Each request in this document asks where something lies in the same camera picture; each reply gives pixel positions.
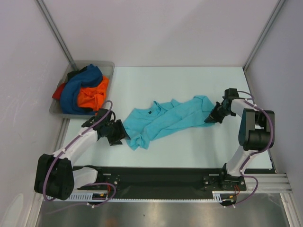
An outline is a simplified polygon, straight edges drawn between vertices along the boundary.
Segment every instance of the teal shirt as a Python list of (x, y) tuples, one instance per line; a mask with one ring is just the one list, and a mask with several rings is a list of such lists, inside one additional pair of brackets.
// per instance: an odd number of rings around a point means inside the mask
[(147, 149), (150, 141), (171, 135), (188, 127), (207, 127), (205, 123), (214, 105), (206, 96), (195, 96), (192, 100), (179, 103), (173, 99), (169, 103), (153, 102), (149, 109), (133, 109), (123, 125), (130, 140), (131, 149), (139, 146)]

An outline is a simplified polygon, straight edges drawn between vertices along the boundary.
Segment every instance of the plastic bin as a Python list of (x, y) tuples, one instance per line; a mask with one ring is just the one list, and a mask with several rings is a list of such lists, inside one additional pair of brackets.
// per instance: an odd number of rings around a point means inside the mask
[[(93, 64), (95, 66), (98, 66), (98, 68), (101, 70), (102, 74), (106, 76), (109, 79), (109, 84), (107, 87), (107, 95), (111, 87), (111, 81), (113, 78), (114, 68), (115, 64), (109, 61), (75, 61), (75, 64), (77, 65), (78, 69), (82, 69), (83, 67)], [(58, 86), (59, 87), (62, 83), (67, 82), (67, 73), (73, 71), (71, 64), (68, 65), (62, 79), (59, 81)], [(65, 114), (62, 113), (60, 103), (58, 100), (53, 100), (51, 107), (49, 108), (49, 112), (51, 114), (57, 115), (62, 118), (85, 118), (88, 119), (91, 117), (91, 115), (78, 115), (78, 114)]]

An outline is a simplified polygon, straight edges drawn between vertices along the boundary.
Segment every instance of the metal floor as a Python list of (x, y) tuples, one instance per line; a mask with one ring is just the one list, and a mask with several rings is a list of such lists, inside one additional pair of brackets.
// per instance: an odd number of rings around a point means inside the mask
[(110, 202), (47, 214), (72, 202), (43, 202), (36, 227), (288, 227), (279, 194), (255, 194), (234, 208), (218, 203)]

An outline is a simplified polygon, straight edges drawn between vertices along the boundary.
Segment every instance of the metal frame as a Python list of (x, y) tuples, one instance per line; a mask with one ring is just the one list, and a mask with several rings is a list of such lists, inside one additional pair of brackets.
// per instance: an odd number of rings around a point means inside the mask
[(275, 23), (278, 15), (280, 14), (283, 6), (285, 5), (285, 3), (287, 2), (287, 0), (279, 0), (278, 3), (276, 4), (272, 14), (270, 15), (265, 27), (263, 28), (255, 46), (253, 47), (252, 51), (250, 52), (250, 55), (248, 57), (248, 59), (246, 60), (244, 66), (243, 66), (243, 70), (244, 73), (247, 71), (248, 67), (250, 66), (250, 63), (252, 61), (252, 59), (255, 57), (255, 55), (257, 54), (258, 50), (260, 49), (261, 45), (263, 44), (265, 38), (267, 37), (271, 27), (273, 26), (273, 24)]
[(50, 14), (50, 12), (48, 11), (45, 3), (43, 0), (35, 0), (35, 2), (37, 3), (39, 9), (41, 10), (42, 15), (44, 16), (44, 18), (46, 19), (47, 24), (49, 25), (53, 35), (55, 36), (56, 40), (58, 41), (58, 44), (60, 45), (64, 55), (66, 56), (67, 60), (70, 62), (72, 68), (74, 70), (78, 70), (74, 59), (71, 56), (70, 51), (68, 50), (55, 22), (53, 21), (53, 18)]
[(35, 193), (32, 207), (30, 209), (25, 227), (36, 226), (40, 209), (42, 206), (42, 202), (43, 202), (43, 196), (41, 194)]
[[(256, 193), (293, 193), (286, 174), (250, 174), (258, 180)], [(241, 193), (250, 194), (256, 187), (256, 181), (252, 178), (245, 179), (247, 190)], [(228, 193), (227, 191), (215, 191), (219, 194)]]
[(294, 202), (293, 194), (281, 194), (281, 199), (287, 215), (290, 227), (300, 227), (303, 224), (302, 217), (298, 214), (298, 208)]

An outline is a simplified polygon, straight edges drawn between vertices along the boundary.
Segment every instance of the purple cable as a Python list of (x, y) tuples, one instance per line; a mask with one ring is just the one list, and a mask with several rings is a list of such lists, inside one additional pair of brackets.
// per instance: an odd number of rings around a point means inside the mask
[[(250, 96), (254, 99), (254, 97), (253, 97), (251, 94), (249, 94), (249, 93), (247, 93), (247, 92), (242, 92), (242, 93), (246, 93), (246, 94), (250, 95)], [(253, 104), (251, 104), (250, 102), (248, 102), (248, 101), (246, 101), (246, 100), (245, 100), (244, 102), (245, 102), (246, 104), (248, 104), (249, 106), (253, 107), (254, 109), (261, 111), (261, 112), (265, 115), (266, 119), (268, 120), (268, 124), (269, 124), (269, 128), (270, 128), (270, 138), (269, 138), (268, 144), (266, 145), (266, 147), (265, 147), (264, 149), (262, 149), (262, 150), (260, 150), (260, 151), (256, 151), (256, 152), (251, 153), (251, 155), (248, 156), (248, 157), (246, 158), (246, 160), (243, 162), (243, 164), (241, 165), (241, 167), (240, 167), (240, 174), (241, 174), (241, 176), (246, 177), (246, 178), (252, 178), (252, 179), (254, 179), (254, 180), (256, 181), (256, 187), (254, 188), (254, 190), (252, 191), (252, 193), (251, 193), (248, 197), (246, 197), (245, 199), (241, 200), (240, 202), (237, 202), (236, 204), (240, 204), (240, 203), (242, 203), (242, 202), (248, 200), (249, 198), (251, 198), (251, 197), (255, 194), (255, 192), (257, 191), (258, 186), (259, 186), (259, 181), (258, 181), (258, 179), (257, 179), (256, 177), (254, 177), (254, 176), (247, 176), (247, 175), (244, 175), (244, 174), (242, 173), (242, 169), (243, 169), (243, 168), (245, 167), (245, 165), (248, 163), (248, 161), (250, 160), (250, 157), (251, 157), (251, 156), (256, 155), (256, 154), (263, 153), (263, 152), (265, 152), (267, 149), (269, 149), (269, 147), (270, 147), (270, 145), (271, 145), (271, 143), (272, 143), (272, 141), (273, 141), (273, 138), (274, 138), (274, 127), (273, 127), (273, 124), (272, 124), (272, 122), (271, 122), (271, 120), (270, 120), (269, 115), (268, 115), (263, 109), (257, 107), (256, 105), (253, 105)]]
[[(101, 202), (101, 203), (98, 204), (98, 205), (92, 205), (92, 207), (99, 207), (99, 206), (104, 205), (104, 204), (107, 203), (109, 200), (111, 200), (111, 199), (115, 196), (115, 194), (116, 194), (116, 187), (115, 187), (113, 184), (111, 184), (111, 183), (89, 183), (89, 184), (87, 184), (87, 185), (85, 185), (85, 186), (94, 186), (94, 185), (109, 185), (109, 186), (111, 186), (111, 187), (114, 189), (114, 193), (113, 193), (108, 199), (104, 200), (103, 202)], [(58, 209), (58, 210), (54, 210), (54, 211), (48, 212), (47, 214), (54, 214), (54, 213), (57, 213), (57, 212), (59, 212), (59, 211), (68, 209), (68, 208), (70, 208), (70, 207), (75, 207), (75, 206), (79, 206), (79, 205), (87, 205), (87, 203), (82, 203), (82, 202), (80, 202), (80, 203), (75, 203), (75, 204), (72, 204), (72, 205), (70, 205), (70, 206), (63, 207), (63, 208), (60, 208), (60, 209)]]
[[(87, 133), (89, 130), (91, 130), (93, 127), (95, 127), (97, 124), (99, 124), (101, 121), (103, 121), (106, 116), (109, 114), (109, 112), (111, 111), (111, 109), (113, 108), (113, 102), (110, 101), (110, 100), (107, 100), (103, 103), (103, 105), (105, 103), (110, 103), (110, 108), (108, 109), (108, 111), (106, 112), (106, 114), (100, 119), (98, 120), (96, 123), (94, 123), (93, 125), (91, 125), (89, 128), (87, 128), (85, 131), (83, 131), (81, 133), (81, 135), (78, 135), (76, 136), (68, 145), (66, 145), (66, 147), (64, 148), (64, 150), (67, 150), (69, 147), (71, 147), (71, 145), (74, 144), (74, 142), (76, 142), (81, 136), (83, 136), (85, 133)], [(52, 199), (48, 199), (47, 196), (46, 196), (46, 186), (47, 186), (47, 182), (48, 182), (48, 178), (53, 170), (53, 167), (54, 165), (56, 164), (57, 160), (60, 158), (61, 155), (64, 154), (64, 151), (61, 151), (58, 156), (53, 160), (53, 162), (51, 163), (51, 166), (49, 167), (47, 173), (46, 173), (46, 176), (45, 176), (45, 180), (44, 180), (44, 183), (43, 183), (43, 188), (42, 188), (42, 194), (43, 194), (43, 198), (45, 201), (53, 201), (55, 198), (52, 198)]]
[(246, 92), (246, 91), (238, 91), (238, 93), (244, 93), (244, 94), (247, 94), (247, 95), (249, 95), (250, 97), (251, 97), (251, 99), (252, 100), (254, 100), (255, 99), (255, 97), (251, 94), (251, 93), (248, 93), (248, 92)]

